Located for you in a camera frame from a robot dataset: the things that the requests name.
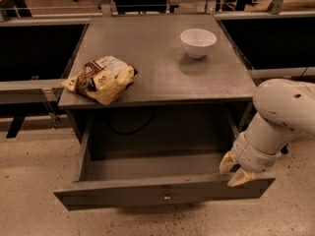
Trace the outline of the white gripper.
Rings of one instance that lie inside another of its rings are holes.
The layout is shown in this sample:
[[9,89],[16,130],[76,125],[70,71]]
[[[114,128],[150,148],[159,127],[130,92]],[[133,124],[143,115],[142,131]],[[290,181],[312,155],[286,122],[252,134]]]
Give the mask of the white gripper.
[[227,174],[233,166],[239,164],[239,168],[228,181],[228,187],[236,187],[258,178],[256,173],[269,171],[281,157],[276,154],[265,154],[253,148],[245,139],[244,132],[240,133],[233,143],[233,148],[228,151],[220,162],[220,174]]

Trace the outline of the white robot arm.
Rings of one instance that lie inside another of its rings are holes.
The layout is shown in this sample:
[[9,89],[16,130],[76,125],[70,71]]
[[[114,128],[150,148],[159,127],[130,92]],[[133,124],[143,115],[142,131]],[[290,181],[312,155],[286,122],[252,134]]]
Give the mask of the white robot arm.
[[253,94],[256,114],[220,162],[220,173],[239,167],[228,181],[236,187],[257,180],[275,165],[281,149],[302,132],[315,134],[315,85],[270,79]]

